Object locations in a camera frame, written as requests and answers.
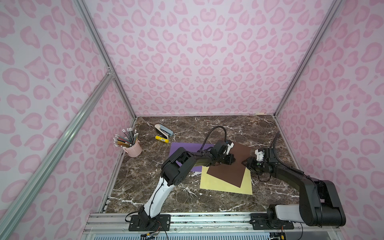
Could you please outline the brown paper sheet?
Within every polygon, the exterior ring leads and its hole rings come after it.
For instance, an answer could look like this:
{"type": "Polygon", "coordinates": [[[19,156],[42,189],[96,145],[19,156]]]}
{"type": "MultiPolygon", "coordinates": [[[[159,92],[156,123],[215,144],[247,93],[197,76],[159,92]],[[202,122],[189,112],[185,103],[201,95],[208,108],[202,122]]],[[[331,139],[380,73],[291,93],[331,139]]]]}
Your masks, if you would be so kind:
{"type": "Polygon", "coordinates": [[[208,175],[223,180],[236,187],[241,187],[246,167],[242,164],[251,154],[251,148],[245,145],[234,143],[230,150],[234,155],[235,162],[231,165],[221,164],[208,168],[208,175]]]}

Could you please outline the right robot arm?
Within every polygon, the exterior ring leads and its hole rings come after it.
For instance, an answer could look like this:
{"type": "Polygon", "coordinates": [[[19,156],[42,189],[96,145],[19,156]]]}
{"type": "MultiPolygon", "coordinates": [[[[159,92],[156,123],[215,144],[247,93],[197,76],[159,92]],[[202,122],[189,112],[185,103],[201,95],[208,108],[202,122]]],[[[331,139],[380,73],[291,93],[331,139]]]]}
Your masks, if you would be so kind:
{"type": "Polygon", "coordinates": [[[298,204],[269,206],[265,221],[270,228],[277,228],[286,222],[310,227],[342,227],[346,224],[346,215],[334,183],[312,178],[283,163],[275,148],[263,148],[242,164],[257,176],[268,174],[299,192],[298,204]]]}

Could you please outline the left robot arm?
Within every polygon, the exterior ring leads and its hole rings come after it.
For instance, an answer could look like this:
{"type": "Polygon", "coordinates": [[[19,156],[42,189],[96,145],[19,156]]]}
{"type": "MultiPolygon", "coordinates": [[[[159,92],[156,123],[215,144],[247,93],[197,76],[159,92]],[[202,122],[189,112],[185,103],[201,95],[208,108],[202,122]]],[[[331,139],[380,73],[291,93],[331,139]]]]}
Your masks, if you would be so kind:
{"type": "Polygon", "coordinates": [[[145,226],[155,222],[162,206],[172,189],[183,182],[192,168],[210,167],[216,164],[231,165],[236,159],[230,150],[234,147],[232,141],[218,141],[213,147],[196,152],[178,148],[161,166],[161,175],[156,189],[150,199],[138,212],[139,219],[145,226]]]}

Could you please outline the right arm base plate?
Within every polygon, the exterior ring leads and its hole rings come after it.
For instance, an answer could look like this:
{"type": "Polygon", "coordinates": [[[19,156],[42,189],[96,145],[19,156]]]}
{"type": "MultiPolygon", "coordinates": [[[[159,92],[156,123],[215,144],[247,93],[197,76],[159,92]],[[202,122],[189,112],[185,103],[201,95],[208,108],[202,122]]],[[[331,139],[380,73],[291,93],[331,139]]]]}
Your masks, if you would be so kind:
{"type": "Polygon", "coordinates": [[[270,217],[267,213],[253,213],[249,223],[253,230],[293,230],[294,224],[270,217]]]}

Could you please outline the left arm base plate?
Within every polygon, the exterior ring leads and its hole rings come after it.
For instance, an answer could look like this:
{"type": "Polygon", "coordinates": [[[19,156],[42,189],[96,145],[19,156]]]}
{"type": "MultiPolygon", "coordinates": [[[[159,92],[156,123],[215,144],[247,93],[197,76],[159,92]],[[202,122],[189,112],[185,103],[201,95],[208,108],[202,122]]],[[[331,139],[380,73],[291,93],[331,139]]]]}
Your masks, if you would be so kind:
{"type": "Polygon", "coordinates": [[[127,219],[126,216],[125,221],[129,224],[130,232],[154,232],[157,230],[160,231],[169,231],[171,224],[171,215],[163,215],[160,214],[155,218],[147,220],[142,220],[139,215],[132,215],[130,219],[127,219]]]}

